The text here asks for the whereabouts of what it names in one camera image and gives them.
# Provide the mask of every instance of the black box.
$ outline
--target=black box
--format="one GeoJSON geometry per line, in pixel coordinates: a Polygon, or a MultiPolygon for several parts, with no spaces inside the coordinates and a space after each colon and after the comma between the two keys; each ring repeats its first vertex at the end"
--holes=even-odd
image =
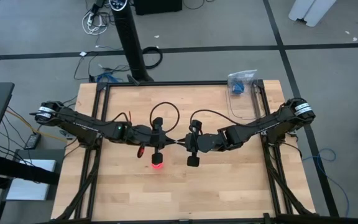
{"type": "Polygon", "coordinates": [[[134,0],[134,4],[137,15],[181,10],[181,0],[134,0]]]}

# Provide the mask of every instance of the white label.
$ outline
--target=white label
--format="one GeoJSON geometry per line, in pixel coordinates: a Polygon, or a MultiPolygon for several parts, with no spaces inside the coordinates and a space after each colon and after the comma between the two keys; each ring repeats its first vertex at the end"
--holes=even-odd
{"type": "Polygon", "coordinates": [[[52,109],[50,109],[50,108],[46,108],[46,107],[44,107],[44,106],[41,106],[41,107],[38,109],[38,111],[41,111],[41,112],[43,112],[43,111],[46,111],[46,112],[56,112],[56,111],[54,111],[54,110],[52,110],[52,109]]]}
{"type": "Polygon", "coordinates": [[[303,114],[303,113],[308,112],[308,111],[312,111],[312,109],[310,107],[303,108],[303,109],[298,110],[297,112],[295,112],[295,116],[298,116],[298,115],[303,114]]]}
{"type": "MultiPolygon", "coordinates": [[[[54,111],[54,110],[52,110],[52,109],[50,109],[50,108],[46,108],[46,107],[44,107],[44,106],[41,106],[41,107],[38,109],[38,112],[44,112],[44,111],[46,111],[46,112],[56,112],[56,111],[54,111]]],[[[44,116],[44,117],[46,117],[46,118],[50,118],[50,116],[51,116],[50,113],[39,113],[39,114],[37,114],[37,115],[39,115],[39,116],[44,116]]]]}
{"type": "Polygon", "coordinates": [[[295,107],[295,110],[298,111],[298,110],[300,110],[300,109],[302,109],[302,108],[305,108],[305,107],[308,107],[308,106],[309,106],[308,103],[303,103],[303,104],[301,104],[301,105],[299,105],[299,106],[296,106],[296,107],[295,107]]]}
{"type": "Polygon", "coordinates": [[[37,115],[39,115],[39,116],[44,116],[44,117],[46,117],[46,118],[50,118],[50,114],[47,114],[47,113],[44,113],[44,114],[37,114],[37,115]]]}

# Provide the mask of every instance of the gray floor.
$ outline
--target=gray floor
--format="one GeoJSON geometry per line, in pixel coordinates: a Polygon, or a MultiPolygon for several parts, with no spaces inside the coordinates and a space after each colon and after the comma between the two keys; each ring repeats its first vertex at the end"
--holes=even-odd
{"type": "MultiPolygon", "coordinates": [[[[198,3],[188,2],[189,6],[198,3]]],[[[288,19],[293,2],[270,0],[285,45],[353,43],[353,37],[358,38],[358,1],[338,0],[315,28],[288,19]]],[[[80,24],[85,7],[85,0],[49,0],[47,4],[41,0],[1,0],[0,55],[95,50],[96,37],[86,35],[80,24]]],[[[216,0],[196,11],[135,16],[135,21],[143,47],[276,45],[260,0],[216,0]]],[[[120,47],[114,27],[101,36],[99,44],[120,47]]],[[[287,54],[301,95],[317,114],[312,128],[318,147],[334,149],[337,154],[335,162],[324,162],[326,172],[347,192],[349,216],[358,218],[358,49],[287,50],[287,54]]],[[[41,102],[64,101],[76,95],[81,83],[73,80],[78,59],[1,60],[0,82],[16,84],[10,106],[35,125],[28,113],[37,110],[41,102]]],[[[87,76],[89,59],[81,64],[78,77],[87,76]]],[[[146,57],[146,61],[152,60],[154,55],[146,57]]],[[[92,74],[101,72],[98,63],[114,67],[126,60],[124,56],[97,57],[92,74]]],[[[158,81],[222,80],[232,72],[248,69],[258,69],[259,78],[280,80],[285,97],[293,96],[280,53],[274,50],[165,54],[161,65],[149,73],[158,81]]],[[[124,78],[126,74],[117,75],[124,78]]],[[[22,123],[13,117],[9,120],[28,137],[30,131],[22,123]]],[[[19,142],[14,130],[8,130],[19,142]]],[[[42,131],[58,134],[57,128],[42,131]]],[[[309,156],[304,131],[299,135],[303,155],[309,156]]],[[[6,146],[1,136],[0,144],[6,146]]],[[[62,142],[43,138],[40,148],[63,146],[62,142]]],[[[304,167],[316,210],[328,215],[313,162],[305,161],[304,167]]],[[[344,195],[332,183],[331,188],[339,213],[344,216],[344,195]]],[[[9,202],[2,223],[44,222],[52,205],[52,201],[9,202]]]]}

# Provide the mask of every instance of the white object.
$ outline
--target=white object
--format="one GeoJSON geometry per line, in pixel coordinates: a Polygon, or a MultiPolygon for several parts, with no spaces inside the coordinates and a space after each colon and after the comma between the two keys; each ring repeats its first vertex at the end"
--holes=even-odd
{"type": "MultiPolygon", "coordinates": [[[[56,161],[47,159],[32,159],[33,165],[47,171],[55,169],[56,161]]],[[[49,184],[36,184],[31,180],[16,178],[12,181],[6,200],[46,200],[49,184]]]]}
{"type": "Polygon", "coordinates": [[[314,27],[335,2],[336,0],[296,0],[288,17],[293,21],[303,19],[307,26],[314,27]]]}
{"type": "Polygon", "coordinates": [[[82,18],[82,29],[84,30],[85,34],[89,34],[89,35],[100,35],[102,33],[104,33],[107,30],[108,25],[107,24],[103,24],[103,20],[102,20],[102,16],[99,15],[99,25],[89,25],[90,22],[90,16],[91,16],[91,12],[88,12],[85,14],[85,16],[82,18]],[[85,19],[86,17],[89,15],[88,17],[88,21],[86,23],[86,28],[85,28],[85,19]]]}

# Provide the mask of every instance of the wooden table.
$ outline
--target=wooden table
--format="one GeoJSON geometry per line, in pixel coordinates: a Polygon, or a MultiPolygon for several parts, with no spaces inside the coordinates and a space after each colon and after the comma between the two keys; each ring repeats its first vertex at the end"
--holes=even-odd
{"type": "MultiPolygon", "coordinates": [[[[264,85],[271,112],[276,111],[284,102],[280,82],[265,80],[264,85]]],[[[95,94],[95,84],[82,84],[75,109],[91,116],[95,94]]],[[[178,126],[167,134],[173,139],[188,133],[190,115],[199,109],[215,110],[238,122],[251,122],[254,109],[250,100],[231,98],[230,107],[227,99],[226,85],[112,87],[106,121],[120,112],[130,111],[134,125],[148,125],[152,107],[169,101],[180,110],[178,126]]],[[[163,105],[155,111],[156,116],[163,117],[163,128],[168,129],[175,123],[177,113],[163,105]]],[[[216,133],[217,129],[231,125],[211,113],[198,113],[195,119],[203,122],[204,133],[216,133]]],[[[286,141],[296,146],[294,138],[287,137],[286,141]]],[[[76,143],[68,147],[67,152],[75,147],[76,143]]],[[[178,145],[163,149],[164,164],[160,170],[150,166],[153,149],[146,149],[141,159],[136,157],[137,150],[136,146],[104,140],[92,221],[256,218],[263,213],[274,217],[259,135],[235,151],[198,153],[199,167],[186,166],[189,153],[178,145]]],[[[280,146],[280,150],[289,188],[313,212],[298,151],[286,145],[280,146]]],[[[65,159],[52,218],[59,216],[76,194],[84,154],[85,150],[78,149],[65,159]]],[[[281,190],[278,186],[277,189],[281,209],[285,211],[281,190]]],[[[82,214],[86,213],[87,201],[88,193],[84,196],[82,214]]]]}

